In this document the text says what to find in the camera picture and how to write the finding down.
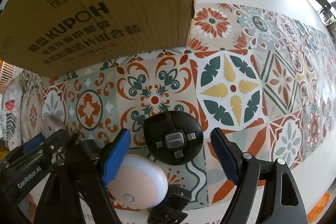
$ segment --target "patterned tile mat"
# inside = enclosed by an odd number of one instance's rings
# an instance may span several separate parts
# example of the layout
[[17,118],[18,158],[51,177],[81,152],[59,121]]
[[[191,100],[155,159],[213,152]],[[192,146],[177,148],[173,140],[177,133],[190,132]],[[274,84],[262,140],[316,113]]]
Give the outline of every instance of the patterned tile mat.
[[[54,113],[70,133],[79,129],[81,140],[100,147],[129,128],[129,152],[154,160],[169,183],[191,190],[188,209],[202,208],[229,200],[234,190],[209,141],[214,127],[243,151],[282,157],[291,169],[324,141],[335,121],[335,58],[329,34],[296,19],[243,5],[197,4],[185,47],[44,77],[42,118]],[[186,165],[161,164],[147,150],[143,121],[167,110],[190,113],[204,130],[203,150]]]

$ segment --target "floral tile motif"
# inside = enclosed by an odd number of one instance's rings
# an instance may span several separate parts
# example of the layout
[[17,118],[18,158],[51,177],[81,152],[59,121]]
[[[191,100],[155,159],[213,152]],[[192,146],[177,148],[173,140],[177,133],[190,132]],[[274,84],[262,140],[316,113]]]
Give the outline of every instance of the floral tile motif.
[[320,112],[320,130],[322,131],[321,142],[330,134],[335,127],[335,113],[333,110],[333,102],[330,99],[330,94],[321,98],[321,112]]
[[298,110],[269,124],[271,161],[283,158],[291,170],[303,161],[303,122]]
[[276,23],[280,32],[283,33],[285,39],[288,41],[288,48],[291,51],[299,52],[304,49],[304,47],[302,47],[301,39],[298,39],[300,37],[300,32],[296,27],[294,19],[278,14],[276,15]]
[[[249,152],[260,160],[269,160],[270,138],[267,124],[228,133],[226,137],[237,143],[242,152]],[[227,180],[209,138],[205,139],[204,148],[209,204],[230,201],[234,193],[234,184]]]
[[316,148],[322,143],[321,132],[321,109],[320,105],[313,103],[305,108],[303,115],[304,139],[303,139],[303,158],[309,157]]
[[68,81],[68,128],[80,130],[80,139],[95,139],[103,147],[120,131],[116,103],[116,68]]
[[292,64],[296,70],[296,79],[299,82],[302,106],[319,100],[318,85],[315,69],[311,60],[312,54],[308,52],[290,51]]
[[233,11],[243,28],[249,48],[259,51],[287,50],[288,39],[277,27],[277,13],[244,5],[233,5]]
[[231,5],[201,3],[195,9],[188,47],[192,52],[247,48],[237,41],[241,31]]
[[206,58],[190,56],[194,60],[194,79],[200,111],[214,127],[237,131],[264,122],[267,115],[263,88],[252,51],[243,54],[216,52]]
[[23,70],[21,85],[21,138],[27,142],[42,131],[42,77]]
[[288,51],[255,52],[268,117],[274,120],[302,109],[296,71]]
[[316,45],[314,32],[316,31],[313,27],[294,19],[297,30],[300,33],[300,36],[297,39],[301,40],[301,49],[300,51],[317,53],[318,48]]
[[146,144],[142,125],[151,115],[181,110],[200,119],[192,70],[188,54],[117,67],[120,125],[131,130],[131,147]]
[[[333,134],[336,50],[328,33],[269,10],[216,3],[197,4],[189,37],[184,47],[43,77],[43,89],[38,76],[25,75],[22,140],[48,114],[99,147],[129,128],[129,153],[149,157],[169,183],[191,190],[190,210],[229,201],[235,190],[211,147],[214,127],[242,151],[262,160],[281,157],[291,169]],[[147,117],[174,109],[193,115],[205,136],[201,153],[181,166],[157,161],[143,138]]]
[[67,124],[66,87],[67,82],[63,82],[42,90],[42,120],[48,115],[55,115]]

